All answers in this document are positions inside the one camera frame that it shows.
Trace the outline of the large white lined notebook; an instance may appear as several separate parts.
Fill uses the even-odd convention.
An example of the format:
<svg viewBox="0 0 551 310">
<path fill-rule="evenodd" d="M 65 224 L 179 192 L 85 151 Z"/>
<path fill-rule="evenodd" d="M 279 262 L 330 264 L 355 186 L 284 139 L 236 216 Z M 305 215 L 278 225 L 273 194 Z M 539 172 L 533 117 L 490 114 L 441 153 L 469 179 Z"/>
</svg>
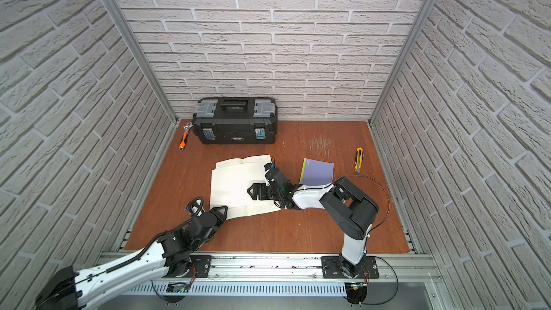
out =
<svg viewBox="0 0 551 310">
<path fill-rule="evenodd" d="M 265 184 L 260 164 L 236 164 L 212 171 L 210 207 L 226 206 L 227 219 L 247 218 L 280 210 L 272 200 L 253 200 L 248 189 L 255 183 Z"/>
</svg>

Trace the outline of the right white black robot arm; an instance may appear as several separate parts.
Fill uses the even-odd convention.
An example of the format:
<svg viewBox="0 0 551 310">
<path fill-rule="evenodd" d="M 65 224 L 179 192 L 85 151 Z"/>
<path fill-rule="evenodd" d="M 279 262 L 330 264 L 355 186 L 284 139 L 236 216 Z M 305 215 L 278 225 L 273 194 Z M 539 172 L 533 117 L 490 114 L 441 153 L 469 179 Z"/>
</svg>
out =
<svg viewBox="0 0 551 310">
<path fill-rule="evenodd" d="M 281 209 L 327 211 L 344 233 L 339 255 L 341 272 L 348 278 L 367 275 L 370 258 L 367 239 L 378 227 L 377 202 L 346 177 L 326 185 L 293 184 L 272 163 L 265 165 L 265 182 L 254 183 L 248 194 L 255 201 L 271 200 Z"/>
</svg>

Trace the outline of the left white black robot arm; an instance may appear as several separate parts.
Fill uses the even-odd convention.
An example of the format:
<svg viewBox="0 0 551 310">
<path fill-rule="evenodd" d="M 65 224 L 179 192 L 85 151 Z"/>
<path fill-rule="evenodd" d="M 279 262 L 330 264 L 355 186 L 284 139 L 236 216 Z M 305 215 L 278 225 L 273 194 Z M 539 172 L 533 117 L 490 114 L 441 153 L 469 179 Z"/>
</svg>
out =
<svg viewBox="0 0 551 310">
<path fill-rule="evenodd" d="M 227 219 L 228 207 L 204 211 L 178 227 L 155 235 L 144 248 L 93 268 L 69 266 L 56 272 L 35 299 L 36 309 L 96 309 L 135 286 L 192 272 L 191 255 L 213 239 Z"/>
</svg>

